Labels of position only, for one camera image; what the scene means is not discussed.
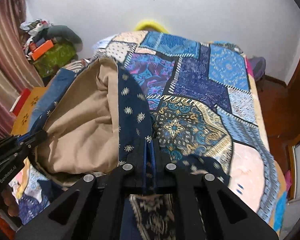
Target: human hand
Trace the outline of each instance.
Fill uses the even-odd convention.
[[[4,203],[8,206],[8,214],[11,217],[19,215],[19,207],[16,199],[12,195],[11,188],[7,186],[1,193]]]

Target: curtain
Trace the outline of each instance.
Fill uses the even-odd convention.
[[[10,133],[15,117],[9,113],[25,89],[43,86],[22,50],[19,26],[26,18],[25,0],[0,0],[0,138]]]

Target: metal screw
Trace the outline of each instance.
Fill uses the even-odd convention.
[[[125,171],[129,171],[133,168],[132,164],[130,163],[127,163],[125,165],[122,166],[122,168],[125,170]]]
[[[174,163],[168,163],[166,165],[166,167],[167,167],[168,170],[173,171],[173,170],[176,169],[177,166]]]
[[[85,176],[83,177],[83,180],[84,180],[85,182],[90,182],[90,181],[93,180],[93,178],[94,178],[94,176],[93,176],[92,174],[87,174],[87,175],[85,175]]]
[[[214,175],[211,174],[211,173],[207,173],[204,178],[207,180],[207,181],[213,181],[214,180]]]

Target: wooden floor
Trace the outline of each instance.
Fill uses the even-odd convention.
[[[285,174],[290,169],[287,144],[300,133],[300,88],[288,90],[266,80],[258,95],[270,152]]]

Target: orange box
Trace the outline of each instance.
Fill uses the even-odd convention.
[[[46,41],[44,44],[39,46],[32,54],[31,57],[33,60],[37,60],[41,57],[46,51],[53,47],[53,43],[51,40]]]

